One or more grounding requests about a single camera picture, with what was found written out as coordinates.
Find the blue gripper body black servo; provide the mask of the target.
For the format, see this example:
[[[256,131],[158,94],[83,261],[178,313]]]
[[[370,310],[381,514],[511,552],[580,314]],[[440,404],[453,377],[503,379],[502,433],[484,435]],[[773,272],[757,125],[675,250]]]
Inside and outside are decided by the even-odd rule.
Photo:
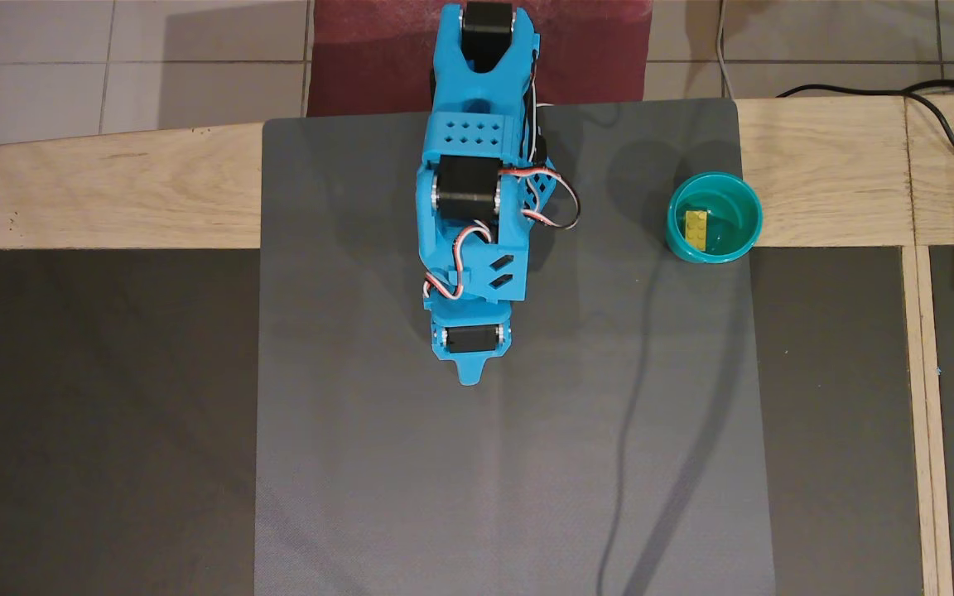
[[[500,356],[511,343],[513,305],[508,301],[429,300],[431,348],[438,358]]]

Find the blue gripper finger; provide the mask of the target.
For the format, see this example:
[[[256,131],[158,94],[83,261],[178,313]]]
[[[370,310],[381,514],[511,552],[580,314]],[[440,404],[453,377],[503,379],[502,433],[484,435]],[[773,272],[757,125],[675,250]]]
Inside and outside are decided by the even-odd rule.
[[[460,385],[470,387],[477,385],[484,373],[484,367],[494,356],[454,356],[455,370],[457,370]]]

